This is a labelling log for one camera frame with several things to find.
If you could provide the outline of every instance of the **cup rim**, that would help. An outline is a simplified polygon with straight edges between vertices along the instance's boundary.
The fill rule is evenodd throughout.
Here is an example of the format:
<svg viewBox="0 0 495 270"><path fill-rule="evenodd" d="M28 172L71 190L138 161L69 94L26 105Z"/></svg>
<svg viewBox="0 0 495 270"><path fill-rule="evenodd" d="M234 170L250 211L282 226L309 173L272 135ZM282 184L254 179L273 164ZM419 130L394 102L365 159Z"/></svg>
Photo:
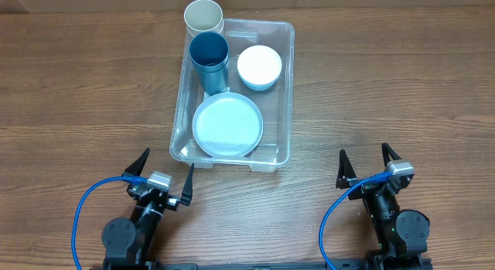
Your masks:
<svg viewBox="0 0 495 270"><path fill-rule="evenodd" d="M206 36L206 35L213 35L213 36L216 36L218 38L221 38L222 42L227 47L227 54L226 54L225 58L220 63L213 65L213 66L205 66L205 65L201 65L201 64L197 63L194 60L193 55L191 54L192 53L191 52L191 50L192 50L191 46L193 45L194 40L202 38L201 36ZM229 47L229 43L227 42L227 39L225 39L225 37L223 37L221 34L219 34L217 32L213 32L213 31L202 32L202 33L196 35L193 38L193 40L191 40L191 44L189 45L189 56L191 57L191 62L193 63L194 67L197 68L198 70L201 70L201 71L206 72L206 73L214 73L214 72L217 72L219 70L222 70L229 62L229 59L230 59L229 54L230 54L230 47Z"/></svg>
<svg viewBox="0 0 495 270"><path fill-rule="evenodd" d="M220 10L220 21L214 26L212 27L211 29L208 29L208 30L199 30L199 29L195 29L194 27L190 26L189 23L187 22L186 20L186 12L187 12L187 9L193 4L193 3L196 3L196 2L200 2L200 1L208 1L208 2L213 2L215 3L216 6L218 6L218 9ZM184 22L186 23L187 27L188 28L191 28L192 30L194 31L197 31L197 32L208 32L208 31L212 31L213 29L217 28L221 23L222 21L224 20L224 11L222 10L222 7L220 7L220 5L218 3L216 3L215 1L213 0L195 0L191 3L189 3L186 7L186 9L184 10Z"/></svg>

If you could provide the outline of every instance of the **white plate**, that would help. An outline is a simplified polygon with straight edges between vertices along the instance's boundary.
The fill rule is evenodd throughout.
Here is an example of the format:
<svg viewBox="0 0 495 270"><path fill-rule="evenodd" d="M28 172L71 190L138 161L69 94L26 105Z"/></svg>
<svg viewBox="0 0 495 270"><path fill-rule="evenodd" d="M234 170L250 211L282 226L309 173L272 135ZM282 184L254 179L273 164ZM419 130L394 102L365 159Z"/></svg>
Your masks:
<svg viewBox="0 0 495 270"><path fill-rule="evenodd" d="M200 104L193 134L210 156L245 156L263 134L261 112L249 98L231 92L215 94Z"/></svg>

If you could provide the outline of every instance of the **clear plastic bin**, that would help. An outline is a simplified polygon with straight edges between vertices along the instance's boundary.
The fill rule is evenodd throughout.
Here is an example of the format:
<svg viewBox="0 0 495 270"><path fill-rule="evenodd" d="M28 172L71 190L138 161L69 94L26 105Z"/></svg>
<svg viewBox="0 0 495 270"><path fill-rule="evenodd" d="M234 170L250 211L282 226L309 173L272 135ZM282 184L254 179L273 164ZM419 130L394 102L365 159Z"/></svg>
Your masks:
<svg viewBox="0 0 495 270"><path fill-rule="evenodd" d="M170 155L177 161L194 163L195 167L212 169L213 164L234 164L251 167L253 172L273 173L284 166L290 157L292 127L292 68L294 62L294 28L287 22L263 22L243 19L225 19L224 37L229 43L230 92L243 94L260 109L263 116L263 136L258 146L244 157L207 155L193 135L193 116L207 95L198 81L191 64L186 35L183 67L180 75L176 117L173 122ZM266 91L248 88L237 73L237 59L249 46L269 46L282 58L282 73L277 82Z"/></svg>

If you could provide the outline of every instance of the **white cup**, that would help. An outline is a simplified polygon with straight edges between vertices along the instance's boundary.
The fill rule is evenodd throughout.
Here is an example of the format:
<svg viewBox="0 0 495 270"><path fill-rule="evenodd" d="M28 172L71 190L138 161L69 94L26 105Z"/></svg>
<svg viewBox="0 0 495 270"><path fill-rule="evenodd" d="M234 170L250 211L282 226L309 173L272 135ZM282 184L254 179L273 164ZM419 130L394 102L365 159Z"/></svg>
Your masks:
<svg viewBox="0 0 495 270"><path fill-rule="evenodd" d="M224 34L224 12L213 0L191 2L184 11L184 21L192 36L209 31Z"/></svg>

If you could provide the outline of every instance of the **dark blue cup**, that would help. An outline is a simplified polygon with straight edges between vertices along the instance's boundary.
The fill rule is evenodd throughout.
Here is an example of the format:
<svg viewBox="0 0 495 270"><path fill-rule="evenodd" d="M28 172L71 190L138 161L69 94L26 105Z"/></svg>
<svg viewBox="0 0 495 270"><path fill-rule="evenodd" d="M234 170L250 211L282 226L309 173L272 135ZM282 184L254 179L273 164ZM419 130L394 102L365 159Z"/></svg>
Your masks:
<svg viewBox="0 0 495 270"><path fill-rule="evenodd" d="M189 54L201 86L208 95L225 91L229 74L229 45L215 32L204 32L189 45Z"/></svg>

